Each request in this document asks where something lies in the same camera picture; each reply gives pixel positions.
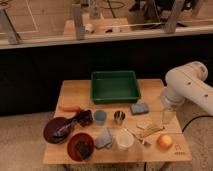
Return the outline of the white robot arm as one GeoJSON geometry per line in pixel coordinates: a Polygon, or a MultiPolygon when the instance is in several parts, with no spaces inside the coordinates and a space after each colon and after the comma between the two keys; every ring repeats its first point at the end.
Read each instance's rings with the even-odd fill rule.
{"type": "Polygon", "coordinates": [[[213,87],[205,83],[207,77],[208,69],[199,61],[175,67],[166,73],[166,87],[160,95],[164,106],[163,124],[170,123],[176,110],[184,104],[186,99],[213,116],[213,87]]]}

